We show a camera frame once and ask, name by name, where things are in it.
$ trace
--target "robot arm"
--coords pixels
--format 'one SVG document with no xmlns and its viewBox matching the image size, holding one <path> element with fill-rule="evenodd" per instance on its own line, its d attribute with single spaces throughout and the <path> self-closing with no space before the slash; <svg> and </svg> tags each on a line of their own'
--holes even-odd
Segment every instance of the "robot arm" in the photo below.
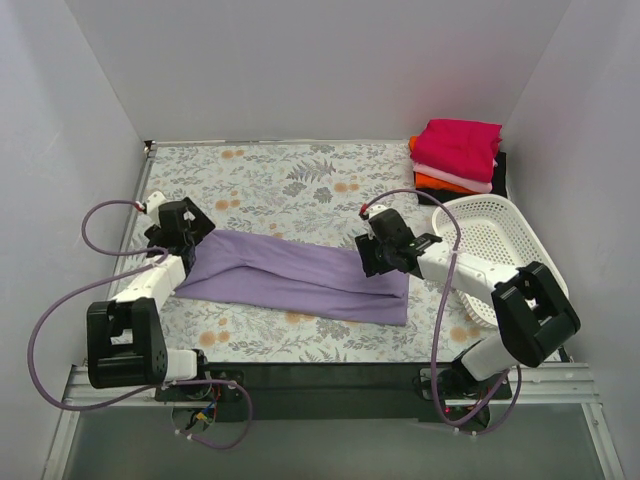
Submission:
<svg viewBox="0 0 640 480">
<path fill-rule="evenodd" d="M 397 211 L 382 205 L 362 214 L 369 233 L 356 238 L 367 276 L 397 269 L 444 283 L 451 247 L 440 237 L 415 237 Z M 460 390 L 522 363 L 539 366 L 580 329 L 580 320 L 547 267 L 495 264 L 459 253 L 452 287 L 493 304 L 499 333 L 462 352 L 447 374 Z"/>
<path fill-rule="evenodd" d="M 189 198 L 170 202 L 160 192 L 142 204 L 154 225 L 145 232 L 149 247 L 160 251 L 145 263 L 153 267 L 134 278 L 129 286 L 106 302 L 94 302 L 87 310 L 89 380 L 94 388 L 149 385 L 197 376 L 194 350 L 167 349 L 158 312 L 189 275 L 195 247 L 215 225 Z M 113 339 L 131 330 L 130 343 Z"/>
</svg>

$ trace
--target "white plastic basket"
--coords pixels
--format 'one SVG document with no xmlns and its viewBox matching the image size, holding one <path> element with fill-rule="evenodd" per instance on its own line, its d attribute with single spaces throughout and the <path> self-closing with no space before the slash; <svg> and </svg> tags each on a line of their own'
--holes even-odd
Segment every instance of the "white plastic basket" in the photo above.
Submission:
<svg viewBox="0 0 640 480">
<path fill-rule="evenodd" d="M 567 284 L 520 210 L 498 195 L 472 195 L 445 204 L 462 230 L 460 250 L 485 260 L 523 267 L 532 261 L 544 263 L 569 296 Z M 433 231 L 453 245 L 456 232 L 441 208 L 431 218 Z M 469 316 L 483 327 L 497 327 L 493 306 L 458 292 Z"/>
</svg>

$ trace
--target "purple cloth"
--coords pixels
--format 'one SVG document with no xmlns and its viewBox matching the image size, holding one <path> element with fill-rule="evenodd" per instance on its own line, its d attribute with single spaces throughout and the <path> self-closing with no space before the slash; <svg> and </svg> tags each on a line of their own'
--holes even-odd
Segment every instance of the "purple cloth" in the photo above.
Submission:
<svg viewBox="0 0 640 480">
<path fill-rule="evenodd" d="M 367 278 L 351 250 L 214 230 L 196 247 L 196 263 L 176 295 L 405 325 L 408 290 L 409 277 L 400 272 Z"/>
</svg>

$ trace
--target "floral pattern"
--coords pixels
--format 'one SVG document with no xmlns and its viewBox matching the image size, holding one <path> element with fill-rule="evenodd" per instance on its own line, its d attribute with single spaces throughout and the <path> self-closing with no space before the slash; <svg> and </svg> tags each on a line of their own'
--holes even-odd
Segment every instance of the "floral pattern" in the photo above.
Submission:
<svg viewBox="0 0 640 480">
<path fill-rule="evenodd" d="M 355 249 L 353 238 L 364 231 L 360 206 L 387 190 L 411 187 L 412 179 L 404 144 L 161 147 L 144 195 L 160 190 L 167 198 L 189 196 L 217 228 Z M 394 195 L 385 203 L 414 232 L 430 228 L 433 209 L 419 206 L 415 196 Z M 138 217 L 130 249 L 146 243 L 149 226 L 147 217 Z M 141 261 L 130 257 L 125 268 Z M 175 297 L 161 319 L 168 347 L 198 347 L 210 361 L 428 361 L 441 291 L 440 285 L 411 278 L 404 327 Z M 451 295 L 438 358 L 453 360 L 490 333 Z"/>
</svg>

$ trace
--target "white backdrop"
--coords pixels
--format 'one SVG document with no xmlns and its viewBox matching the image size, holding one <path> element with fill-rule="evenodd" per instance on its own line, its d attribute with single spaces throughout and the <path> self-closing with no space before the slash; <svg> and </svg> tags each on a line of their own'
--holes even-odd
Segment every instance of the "white backdrop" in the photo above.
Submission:
<svg viewBox="0 0 640 480">
<path fill-rule="evenodd" d="M 63 0 L 0 0 L 0 477 L 42 475 L 60 412 L 27 373 L 27 341 L 63 294 L 113 272 L 79 238 L 89 207 L 133 196 L 142 143 Z M 96 215 L 96 243 L 117 248 L 126 209 Z M 37 343 L 49 391 L 62 397 L 85 355 L 95 291 L 54 314 Z"/>
<path fill-rule="evenodd" d="M 562 272 L 627 478 L 640 478 L 640 5 L 573 0 L 505 129 L 516 202 Z"/>
<path fill-rule="evenodd" d="M 144 139 L 505 122 L 569 0 L 67 0 Z"/>
</svg>

